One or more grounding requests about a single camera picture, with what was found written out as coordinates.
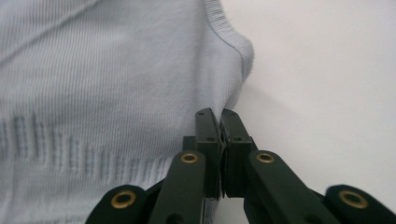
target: knit sweater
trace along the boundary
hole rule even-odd
[[[252,55],[218,0],[3,0],[0,223],[83,223],[110,189],[163,179]]]

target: white background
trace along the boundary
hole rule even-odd
[[[223,0],[255,62],[234,109],[259,149],[320,193],[363,189],[396,212],[396,1]],[[223,200],[216,224],[248,223]]]

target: ribbed knit fabric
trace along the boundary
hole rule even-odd
[[[0,223],[83,223],[110,189],[163,179],[252,55],[217,0],[3,0]]]

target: light blue sweater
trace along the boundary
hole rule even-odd
[[[82,223],[158,182],[252,55],[218,0],[2,0],[0,223]]]

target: white surface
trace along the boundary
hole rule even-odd
[[[396,1],[223,0],[255,62],[237,107],[260,149],[320,193],[363,189],[396,212]],[[242,200],[216,224],[248,223]]]

